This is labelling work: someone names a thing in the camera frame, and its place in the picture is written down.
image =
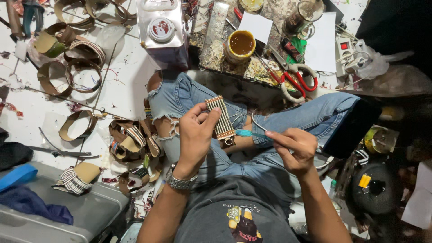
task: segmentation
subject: tin can lid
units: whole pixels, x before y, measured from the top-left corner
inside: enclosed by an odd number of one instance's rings
[[[156,42],[168,42],[174,36],[174,24],[167,18],[159,17],[149,25],[150,37]]]

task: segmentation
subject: metal ring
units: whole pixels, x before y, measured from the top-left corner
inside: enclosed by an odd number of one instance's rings
[[[232,144],[232,139],[231,139],[231,138],[227,138],[227,139],[225,139],[225,144],[226,144],[226,145],[231,145],[231,144]]]

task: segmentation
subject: blue jeans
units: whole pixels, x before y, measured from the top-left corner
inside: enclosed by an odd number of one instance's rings
[[[163,71],[162,80],[161,85],[149,93],[153,122],[162,117],[180,118],[197,103],[217,96],[185,73]],[[254,115],[254,119],[269,131],[283,132],[288,128],[308,131],[317,137],[319,147],[322,147],[357,99],[359,97],[347,93],[331,93],[269,116]],[[247,119],[246,106],[224,101],[232,126],[234,129],[241,129]],[[180,157],[180,139],[174,129],[178,122],[171,121],[173,129],[170,136],[162,137],[160,141],[168,160],[175,162]],[[264,130],[255,124],[252,124],[252,132],[264,134]],[[301,195],[298,179],[284,168],[283,161],[271,141],[255,136],[253,140],[256,148],[268,149],[243,165],[231,162],[220,148],[219,142],[212,139],[207,158],[200,167],[197,184],[218,176],[245,175],[256,179],[276,194],[283,207],[289,207],[293,200]],[[320,166],[326,161],[326,157],[317,154],[314,165]]]

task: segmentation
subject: red switch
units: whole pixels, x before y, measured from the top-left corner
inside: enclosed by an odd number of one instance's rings
[[[349,48],[348,42],[344,42],[340,44],[340,49],[346,50]]]

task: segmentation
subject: left hand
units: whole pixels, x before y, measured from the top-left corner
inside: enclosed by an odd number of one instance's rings
[[[198,103],[180,118],[180,159],[173,172],[177,179],[195,176],[210,149],[213,129],[222,110],[216,107],[210,113],[201,113],[206,110],[205,103]]]

